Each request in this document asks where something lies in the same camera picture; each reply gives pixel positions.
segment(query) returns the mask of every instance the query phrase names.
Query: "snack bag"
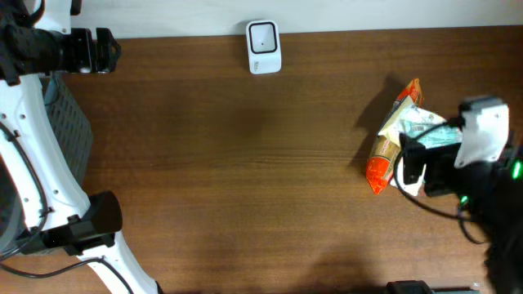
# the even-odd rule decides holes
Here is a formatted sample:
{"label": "snack bag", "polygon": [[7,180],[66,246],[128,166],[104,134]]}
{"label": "snack bag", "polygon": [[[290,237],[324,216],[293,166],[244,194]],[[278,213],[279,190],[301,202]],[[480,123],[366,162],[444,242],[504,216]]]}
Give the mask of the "snack bag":
{"label": "snack bag", "polygon": [[[394,122],[404,109],[413,105],[422,105],[422,88],[419,79],[415,78],[400,93],[394,101],[391,112],[387,115],[380,131],[387,126],[388,122]],[[390,137],[379,135],[374,141],[372,151],[367,162],[366,177],[370,188],[375,194],[380,194],[392,177],[394,161],[401,151],[401,147],[393,142]]]}

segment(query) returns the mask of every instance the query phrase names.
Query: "orange wrapper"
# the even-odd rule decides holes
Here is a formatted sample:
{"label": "orange wrapper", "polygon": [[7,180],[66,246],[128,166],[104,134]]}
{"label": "orange wrapper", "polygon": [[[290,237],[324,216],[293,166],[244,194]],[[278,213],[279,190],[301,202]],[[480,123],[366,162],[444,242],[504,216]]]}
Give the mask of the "orange wrapper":
{"label": "orange wrapper", "polygon": [[[392,110],[387,115],[385,122],[397,110],[401,101],[406,97],[410,97],[417,107],[420,107],[423,102],[422,88],[419,85],[419,79],[415,78],[409,85],[398,95],[396,101],[392,106]],[[372,152],[370,153],[367,162],[367,171],[365,173],[370,188],[375,194],[380,194],[385,187],[387,187],[389,180],[392,178],[394,167],[393,162],[396,160],[401,147],[392,143],[385,136],[378,136],[374,141]]]}

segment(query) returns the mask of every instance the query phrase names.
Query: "green light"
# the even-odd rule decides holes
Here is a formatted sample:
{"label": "green light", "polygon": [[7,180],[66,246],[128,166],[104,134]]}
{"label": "green light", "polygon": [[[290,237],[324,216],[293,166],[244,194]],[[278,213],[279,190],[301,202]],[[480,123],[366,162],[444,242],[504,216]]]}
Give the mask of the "green light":
{"label": "green light", "polygon": [[514,164],[514,169],[512,170],[512,179],[517,179],[521,176],[521,161],[516,161]]}

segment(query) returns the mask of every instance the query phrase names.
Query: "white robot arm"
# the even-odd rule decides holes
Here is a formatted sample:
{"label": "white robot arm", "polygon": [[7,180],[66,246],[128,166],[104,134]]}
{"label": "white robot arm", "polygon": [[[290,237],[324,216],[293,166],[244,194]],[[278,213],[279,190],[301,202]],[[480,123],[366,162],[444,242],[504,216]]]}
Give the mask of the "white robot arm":
{"label": "white robot arm", "polygon": [[[20,17],[21,3],[0,4],[0,176],[7,183],[2,188],[11,186],[20,199],[13,206],[20,218],[13,212],[11,220],[22,220],[24,231],[0,231],[13,238],[2,248],[0,237],[0,261],[17,253],[64,248],[91,266],[112,293],[161,293],[123,239],[116,197],[111,192],[88,197],[74,178],[50,124],[38,76],[56,70],[113,71],[120,48],[108,29],[97,30],[96,46],[88,30],[71,29],[71,0],[37,1],[40,8],[29,17]],[[6,265],[0,268],[23,273]]]}

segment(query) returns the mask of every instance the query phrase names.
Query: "wooden table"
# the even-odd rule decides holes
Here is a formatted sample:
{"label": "wooden table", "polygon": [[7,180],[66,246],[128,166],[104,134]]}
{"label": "wooden table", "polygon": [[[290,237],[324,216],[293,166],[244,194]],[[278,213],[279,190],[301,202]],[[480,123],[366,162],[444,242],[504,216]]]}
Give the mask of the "wooden table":
{"label": "wooden table", "polygon": [[[523,27],[281,36],[281,72],[253,76],[244,37],[120,41],[115,73],[66,82],[95,142],[84,188],[113,190],[123,231],[166,293],[338,292],[423,279],[488,291],[485,246],[364,166],[405,84],[449,117],[493,93],[523,130]],[[452,197],[429,201],[452,212]],[[47,272],[63,252],[8,261]],[[88,268],[0,273],[0,292],[107,293]]]}

